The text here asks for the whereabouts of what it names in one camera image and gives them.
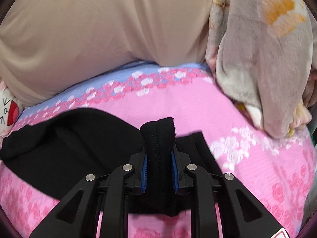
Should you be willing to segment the beige pillow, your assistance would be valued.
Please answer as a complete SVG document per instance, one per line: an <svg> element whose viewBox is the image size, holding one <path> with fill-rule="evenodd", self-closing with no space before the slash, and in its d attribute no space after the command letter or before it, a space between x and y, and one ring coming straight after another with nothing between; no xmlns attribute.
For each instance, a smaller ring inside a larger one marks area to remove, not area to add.
<svg viewBox="0 0 317 238"><path fill-rule="evenodd" d="M16 0L1 23L1 79L24 105L142 60L205 60L212 0Z"/></svg>

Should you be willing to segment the grey floral blanket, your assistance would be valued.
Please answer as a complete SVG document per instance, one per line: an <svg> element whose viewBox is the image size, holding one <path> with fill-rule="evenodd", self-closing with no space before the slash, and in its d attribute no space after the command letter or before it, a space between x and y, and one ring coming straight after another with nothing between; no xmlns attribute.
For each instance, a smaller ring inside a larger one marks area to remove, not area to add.
<svg viewBox="0 0 317 238"><path fill-rule="evenodd" d="M316 102L316 21L303 0L212 0L205 60L253 123L280 139Z"/></svg>

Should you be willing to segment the black pants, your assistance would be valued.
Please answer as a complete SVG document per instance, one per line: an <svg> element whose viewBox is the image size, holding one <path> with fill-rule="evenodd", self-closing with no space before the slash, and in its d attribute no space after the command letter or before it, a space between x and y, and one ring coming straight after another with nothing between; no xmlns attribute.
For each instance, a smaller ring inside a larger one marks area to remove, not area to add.
<svg viewBox="0 0 317 238"><path fill-rule="evenodd" d="M148 153L147 188L130 202L134 214L174 216L190 207L172 187L170 153L188 154L209 173L221 170L201 132L177 137L171 117L136 128L106 112L80 108L42 123L24 126L3 140L1 160L39 191L62 199L84 176L103 176L127 164L133 154Z"/></svg>

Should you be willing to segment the white cartoon face cushion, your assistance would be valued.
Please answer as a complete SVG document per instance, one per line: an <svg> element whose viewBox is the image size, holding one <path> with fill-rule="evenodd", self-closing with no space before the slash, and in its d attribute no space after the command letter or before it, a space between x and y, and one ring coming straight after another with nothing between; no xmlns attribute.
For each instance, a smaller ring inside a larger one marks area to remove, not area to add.
<svg viewBox="0 0 317 238"><path fill-rule="evenodd" d="M2 142L11 132L15 122L23 112L23 106L3 81L1 81L0 98L0 135Z"/></svg>

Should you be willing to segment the pink floral bed sheet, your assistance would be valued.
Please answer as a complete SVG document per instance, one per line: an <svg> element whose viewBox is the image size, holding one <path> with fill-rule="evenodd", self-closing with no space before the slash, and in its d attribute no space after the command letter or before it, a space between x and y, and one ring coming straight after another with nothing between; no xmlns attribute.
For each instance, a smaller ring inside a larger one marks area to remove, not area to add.
<svg viewBox="0 0 317 238"><path fill-rule="evenodd" d="M108 112L137 128L173 117L179 136L202 131L221 170L233 173L290 237L298 235L309 215L306 198L315 177L315 149L309 131L274 140L255 129L222 94L203 64L160 68L139 62L123 66L26 109L10 137L26 125L80 107Z"/></svg>

